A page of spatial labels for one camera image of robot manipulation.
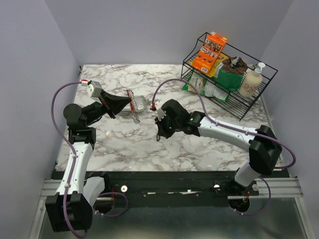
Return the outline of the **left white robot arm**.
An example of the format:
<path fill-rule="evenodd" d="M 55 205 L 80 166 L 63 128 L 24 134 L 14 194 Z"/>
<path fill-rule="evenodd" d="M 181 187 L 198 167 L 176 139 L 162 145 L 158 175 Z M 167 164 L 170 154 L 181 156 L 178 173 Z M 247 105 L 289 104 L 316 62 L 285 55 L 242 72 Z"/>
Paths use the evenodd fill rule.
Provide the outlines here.
<path fill-rule="evenodd" d="M 96 143 L 96 129 L 91 125 L 105 114 L 114 119 L 130 102 L 129 97 L 101 91 L 98 101 L 88 106 L 72 103 L 64 108 L 68 137 L 63 139 L 70 147 L 69 159 L 58 189 L 45 202 L 54 232 L 70 231 L 79 239 L 86 237 L 93 220 L 92 203 L 84 195 L 87 164 Z"/>

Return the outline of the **metal keyring coil red holder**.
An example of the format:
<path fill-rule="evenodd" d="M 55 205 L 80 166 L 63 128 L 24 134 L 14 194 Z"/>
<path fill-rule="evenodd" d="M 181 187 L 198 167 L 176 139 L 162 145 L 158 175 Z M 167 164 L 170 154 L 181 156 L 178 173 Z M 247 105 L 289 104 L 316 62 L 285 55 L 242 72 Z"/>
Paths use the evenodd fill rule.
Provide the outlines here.
<path fill-rule="evenodd" d="M 135 124 L 140 123 L 139 113 L 138 113 L 138 106 L 137 102 L 135 101 L 135 96 L 132 90 L 126 89 L 128 97 L 131 99 L 130 108 L 133 114 L 133 120 Z"/>

